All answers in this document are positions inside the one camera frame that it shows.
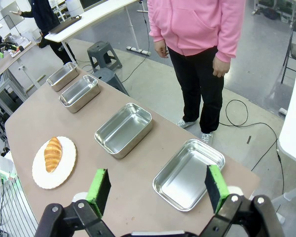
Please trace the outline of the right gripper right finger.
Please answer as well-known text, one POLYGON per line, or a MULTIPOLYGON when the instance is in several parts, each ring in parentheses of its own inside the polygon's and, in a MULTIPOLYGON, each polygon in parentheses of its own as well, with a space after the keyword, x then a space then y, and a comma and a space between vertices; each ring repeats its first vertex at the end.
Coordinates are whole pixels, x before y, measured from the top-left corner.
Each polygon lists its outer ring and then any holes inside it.
POLYGON ((284 232, 269 197, 252 200, 232 193, 217 165, 208 165, 205 186, 214 216, 201 232, 201 237, 224 237, 232 225, 241 226, 249 237, 283 237, 284 232))

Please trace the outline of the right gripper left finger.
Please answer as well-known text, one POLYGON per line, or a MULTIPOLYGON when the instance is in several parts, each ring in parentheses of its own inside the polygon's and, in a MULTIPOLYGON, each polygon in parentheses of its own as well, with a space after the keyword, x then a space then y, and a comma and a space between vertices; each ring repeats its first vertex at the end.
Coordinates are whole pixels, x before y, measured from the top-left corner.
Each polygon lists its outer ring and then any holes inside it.
POLYGON ((90 237, 112 237, 114 234, 102 220, 111 183, 107 169, 98 169, 86 198, 63 207, 46 206, 36 230, 37 237, 72 237, 85 231, 90 237))

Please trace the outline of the person's left hand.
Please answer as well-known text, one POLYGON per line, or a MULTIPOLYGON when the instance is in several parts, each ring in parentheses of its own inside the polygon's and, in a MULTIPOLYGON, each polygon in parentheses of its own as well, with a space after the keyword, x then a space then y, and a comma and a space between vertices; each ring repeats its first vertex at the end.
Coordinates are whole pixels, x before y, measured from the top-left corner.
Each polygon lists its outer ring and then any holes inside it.
POLYGON ((217 56, 213 59, 213 75, 222 78, 229 72, 230 62, 223 62, 217 56))

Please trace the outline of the person's right hand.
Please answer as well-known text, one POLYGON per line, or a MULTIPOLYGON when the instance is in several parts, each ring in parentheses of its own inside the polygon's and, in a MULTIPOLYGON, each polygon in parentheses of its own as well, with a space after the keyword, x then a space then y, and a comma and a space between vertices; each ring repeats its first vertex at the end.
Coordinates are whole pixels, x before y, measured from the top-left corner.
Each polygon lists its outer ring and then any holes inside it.
POLYGON ((154 49, 156 53, 161 57, 161 58, 168 58, 168 50, 166 46, 165 40, 159 40, 154 42, 154 49))

